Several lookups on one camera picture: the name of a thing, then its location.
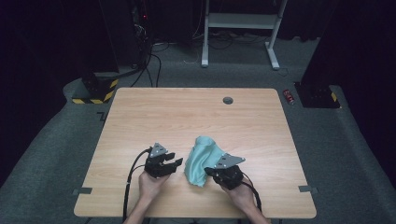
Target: dark background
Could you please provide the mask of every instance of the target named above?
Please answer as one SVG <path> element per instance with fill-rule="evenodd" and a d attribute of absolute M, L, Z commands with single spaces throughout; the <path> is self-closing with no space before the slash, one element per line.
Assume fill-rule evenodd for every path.
<path fill-rule="evenodd" d="M 221 7 L 220 1 L 213 1 L 211 9 L 216 11 L 221 7 L 227 12 L 238 8 L 243 12 L 256 12 L 258 6 L 273 1 L 249 2 L 244 1 L 244 6 L 250 7 L 241 7 L 237 1 L 224 2 Z M 109 32 L 111 29 L 106 23 L 108 15 L 99 12 L 103 6 L 101 2 L 85 1 L 89 3 L 89 11 L 78 10 L 81 7 L 78 1 L 72 3 L 1 2 L 0 60 L 4 78 L 0 89 L 4 99 L 0 126 L 1 184 L 36 134 L 65 104 L 63 86 L 81 77 L 81 71 L 87 67 L 91 72 L 115 71 L 122 62 L 115 53 L 119 42 L 114 42 L 114 33 Z M 155 8 L 159 10 L 155 19 L 162 21 L 156 23 L 162 36 L 189 42 L 189 34 L 198 24 L 202 32 L 200 1 L 175 0 L 173 5 L 155 0 L 150 3 L 162 6 Z M 338 6 L 337 3 L 331 0 L 289 1 L 278 37 L 299 36 L 303 41 L 322 37 L 303 78 L 304 83 L 342 87 L 362 134 L 396 186 L 393 141 L 396 122 L 391 110 L 396 102 L 393 99 L 396 6 L 389 1 L 340 1 Z M 181 10 L 178 6 L 186 8 L 185 13 L 175 13 Z M 277 6 L 279 4 L 268 7 L 268 12 L 273 13 Z M 96 42 L 87 43 L 99 53 L 84 49 L 81 43 L 90 39 L 73 33 L 70 28 L 70 22 L 83 20 L 83 24 L 93 19 L 96 26 L 82 28 L 88 31 L 86 35 L 95 34 Z"/>

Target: hand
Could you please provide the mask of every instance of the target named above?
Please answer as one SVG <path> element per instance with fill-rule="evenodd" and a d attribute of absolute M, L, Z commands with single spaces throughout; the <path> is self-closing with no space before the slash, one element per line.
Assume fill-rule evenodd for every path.
<path fill-rule="evenodd" d="M 124 224 L 136 224 L 142 223 L 143 218 L 149 209 L 152 201 L 157 197 L 161 191 L 161 186 L 169 178 L 170 175 L 166 175 L 160 178 L 154 178 L 144 171 L 139 176 L 139 191 L 140 196 L 137 200 L 134 209 L 131 214 L 124 221 Z"/>
<path fill-rule="evenodd" d="M 145 198 L 152 201 L 160 193 L 161 186 L 169 178 L 170 175 L 154 178 L 144 171 L 139 176 L 139 191 L 140 198 Z"/>
<path fill-rule="evenodd" d="M 242 181 L 249 183 L 246 178 L 243 178 Z M 226 189 L 223 186 L 221 188 L 230 196 L 233 204 L 240 210 L 244 211 L 244 209 L 250 209 L 252 206 L 255 206 L 253 192 L 248 186 L 241 184 L 232 190 Z"/>
<path fill-rule="evenodd" d="M 243 182 L 249 183 L 246 178 L 242 179 Z M 221 188 L 230 196 L 233 204 L 247 215 L 247 218 L 253 224 L 268 224 L 268 220 L 254 204 L 253 192 L 251 189 L 241 184 L 235 189 L 229 190 L 221 186 Z"/>

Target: black curtain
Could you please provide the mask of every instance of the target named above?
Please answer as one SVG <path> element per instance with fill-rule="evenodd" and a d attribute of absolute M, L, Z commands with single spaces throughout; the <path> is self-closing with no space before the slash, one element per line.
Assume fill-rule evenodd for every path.
<path fill-rule="evenodd" d="M 0 186 L 80 77 L 61 15 L 58 1 L 0 2 Z"/>
<path fill-rule="evenodd" d="M 339 0 L 289 0 L 278 36 L 302 41 L 322 37 Z"/>
<path fill-rule="evenodd" d="M 302 84 L 342 87 L 368 146 L 396 188 L 396 2 L 340 1 Z"/>

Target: person's right hand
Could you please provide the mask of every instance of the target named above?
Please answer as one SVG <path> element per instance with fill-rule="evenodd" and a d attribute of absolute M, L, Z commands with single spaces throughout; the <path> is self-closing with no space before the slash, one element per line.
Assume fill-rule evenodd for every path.
<path fill-rule="evenodd" d="M 249 183 L 246 178 L 242 179 L 243 182 Z M 247 215 L 247 218 L 253 224 L 268 224 L 269 222 L 262 214 L 262 211 L 254 204 L 254 196 L 251 189 L 241 184 L 235 189 L 229 190 L 221 186 L 221 188 L 230 196 L 233 204 Z"/>
<path fill-rule="evenodd" d="M 242 181 L 249 183 L 246 178 L 243 178 Z M 245 211 L 245 209 L 250 209 L 252 206 L 255 207 L 253 192 L 248 186 L 241 184 L 232 190 L 226 189 L 223 186 L 221 188 L 230 196 L 233 204 L 240 210 Z"/>

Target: person's left hand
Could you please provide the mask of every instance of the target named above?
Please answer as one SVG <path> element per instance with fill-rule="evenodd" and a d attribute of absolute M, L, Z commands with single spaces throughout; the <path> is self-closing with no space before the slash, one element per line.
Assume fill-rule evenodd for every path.
<path fill-rule="evenodd" d="M 140 197 L 146 200 L 153 200 L 161 191 L 161 186 L 169 178 L 170 175 L 154 178 L 144 171 L 139 176 L 139 191 Z"/>

